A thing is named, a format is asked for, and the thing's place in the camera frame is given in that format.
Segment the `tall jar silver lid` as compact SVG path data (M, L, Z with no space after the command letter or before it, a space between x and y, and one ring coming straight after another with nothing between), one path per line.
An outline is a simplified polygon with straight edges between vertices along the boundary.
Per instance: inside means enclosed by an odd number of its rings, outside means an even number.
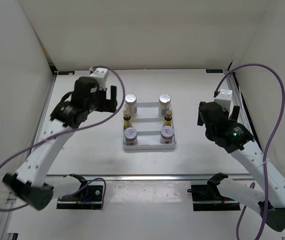
M158 116L164 117L167 110L171 107L171 96L169 94L162 94L159 96Z
M138 115L137 97L133 93L125 96L126 109L129 111L131 118L136 118Z

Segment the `small yellow bottle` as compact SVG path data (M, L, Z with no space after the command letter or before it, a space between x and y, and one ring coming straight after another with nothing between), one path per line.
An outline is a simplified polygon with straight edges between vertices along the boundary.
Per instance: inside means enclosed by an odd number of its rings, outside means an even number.
M172 111L170 109L165 113L163 126L172 126Z
M127 109L125 109L123 111L123 128L127 129L127 128L131 128L132 126L133 124L132 124L130 112Z

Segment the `short jar red label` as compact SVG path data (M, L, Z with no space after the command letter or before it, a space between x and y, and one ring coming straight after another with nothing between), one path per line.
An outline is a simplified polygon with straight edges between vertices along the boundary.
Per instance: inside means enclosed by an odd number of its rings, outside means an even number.
M170 125L162 127L160 132L160 143L161 144L172 144L174 142L174 128Z
M138 144L138 132L134 127L128 127L124 130L125 144L132 146Z

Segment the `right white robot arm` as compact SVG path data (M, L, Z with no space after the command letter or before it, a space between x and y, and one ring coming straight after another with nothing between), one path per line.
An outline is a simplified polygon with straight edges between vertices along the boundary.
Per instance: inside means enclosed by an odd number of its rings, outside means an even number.
M285 178L266 160L254 136L242 124L228 117L216 102L201 102L198 108L199 126L205 126L205 136L236 159L261 187L261 191L240 184L224 173L207 181L214 197L231 198L258 213L276 232L285 229Z

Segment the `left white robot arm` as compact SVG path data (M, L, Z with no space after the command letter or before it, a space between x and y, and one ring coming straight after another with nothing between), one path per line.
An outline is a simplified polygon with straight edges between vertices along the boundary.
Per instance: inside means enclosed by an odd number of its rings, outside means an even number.
M117 88L111 86L110 98L107 98L106 81L105 76L94 74L79 77L73 91L66 93L52 111L44 139L15 173L3 177L3 183L34 209L44 209L54 198L81 200L87 195L89 182L80 175L64 176L66 182L61 186L47 183L46 176L65 143L90 113L118 112Z

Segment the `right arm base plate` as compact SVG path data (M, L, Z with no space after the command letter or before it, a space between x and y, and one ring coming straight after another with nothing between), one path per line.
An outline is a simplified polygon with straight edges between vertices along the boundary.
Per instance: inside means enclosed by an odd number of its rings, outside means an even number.
M217 185L228 175L217 173L208 180L192 180L187 192L191 194L194 212L240 211L240 203L222 196Z

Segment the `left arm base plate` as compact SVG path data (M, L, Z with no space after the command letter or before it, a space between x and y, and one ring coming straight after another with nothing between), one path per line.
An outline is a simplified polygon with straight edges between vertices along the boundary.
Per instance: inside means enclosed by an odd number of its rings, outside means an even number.
M87 180L81 175L71 173L64 176L77 180L81 191L73 190L57 199L59 210L102 210L105 203L107 183L102 177Z

